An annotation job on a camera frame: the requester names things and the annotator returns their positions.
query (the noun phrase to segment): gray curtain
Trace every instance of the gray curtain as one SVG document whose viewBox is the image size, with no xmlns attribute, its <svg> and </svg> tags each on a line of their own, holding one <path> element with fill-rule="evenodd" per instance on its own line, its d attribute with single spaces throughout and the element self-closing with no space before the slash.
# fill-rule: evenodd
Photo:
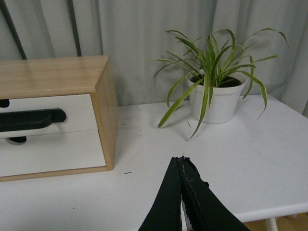
<svg viewBox="0 0 308 231">
<path fill-rule="evenodd" d="M 77 56 L 68 0 L 5 0 L 28 59 Z M 244 38 L 265 27 L 283 31 L 258 35 L 256 57 L 278 58 L 257 64 L 255 74 L 269 94 L 308 116 L 308 1 L 306 0 L 73 0 L 82 56 L 110 55 L 119 105 L 165 102 L 181 70 L 152 59 L 185 48 L 166 30 L 191 39 L 229 28 Z M 21 59 L 0 13 L 0 60 Z M 185 88 L 181 86 L 177 97 Z M 258 85 L 252 93 L 259 93 Z"/>
</svg>

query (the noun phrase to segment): white drawer front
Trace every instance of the white drawer front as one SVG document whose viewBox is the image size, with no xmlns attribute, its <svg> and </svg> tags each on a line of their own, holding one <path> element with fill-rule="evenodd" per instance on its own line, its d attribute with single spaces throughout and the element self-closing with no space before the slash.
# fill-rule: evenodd
<svg viewBox="0 0 308 231">
<path fill-rule="evenodd" d="M 105 166 L 98 131 L 27 137 L 21 145 L 0 139 L 0 177 Z"/>
<path fill-rule="evenodd" d="M 97 130 L 89 94 L 12 99 L 9 107 L 0 108 L 0 113 L 53 108 L 60 108 L 66 113 L 64 122 L 40 129 L 0 132 L 0 138 Z"/>
</svg>

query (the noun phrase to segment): wooden floor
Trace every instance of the wooden floor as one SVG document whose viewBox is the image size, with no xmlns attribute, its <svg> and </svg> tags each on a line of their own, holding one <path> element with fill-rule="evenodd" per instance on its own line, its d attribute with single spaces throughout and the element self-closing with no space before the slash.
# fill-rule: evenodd
<svg viewBox="0 0 308 231">
<path fill-rule="evenodd" d="M 266 231 L 264 220 L 244 223 L 250 231 Z M 278 231 L 308 231 L 308 213 L 292 216 L 280 217 L 277 219 Z"/>
</svg>

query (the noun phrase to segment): white table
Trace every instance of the white table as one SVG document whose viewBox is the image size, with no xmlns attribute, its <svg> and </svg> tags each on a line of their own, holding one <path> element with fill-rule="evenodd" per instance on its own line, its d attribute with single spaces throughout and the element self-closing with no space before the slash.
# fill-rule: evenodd
<svg viewBox="0 0 308 231">
<path fill-rule="evenodd" d="M 187 103 L 163 129 L 165 103 L 120 107 L 114 170 L 1 182 L 0 230 L 137 231 L 182 155 L 238 219 L 275 230 L 275 217 L 308 212 L 308 119 L 269 97 L 256 121 L 262 107 L 260 95 L 240 99 L 231 121 L 202 124 L 190 141 Z"/>
</svg>

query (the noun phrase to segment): wooden drawer unit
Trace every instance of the wooden drawer unit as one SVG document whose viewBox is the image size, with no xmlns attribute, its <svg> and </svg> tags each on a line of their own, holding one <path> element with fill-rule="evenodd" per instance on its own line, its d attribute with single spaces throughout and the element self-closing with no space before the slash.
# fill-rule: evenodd
<svg viewBox="0 0 308 231">
<path fill-rule="evenodd" d="M 0 181 L 113 169 L 108 56 L 0 62 Z"/>
</svg>

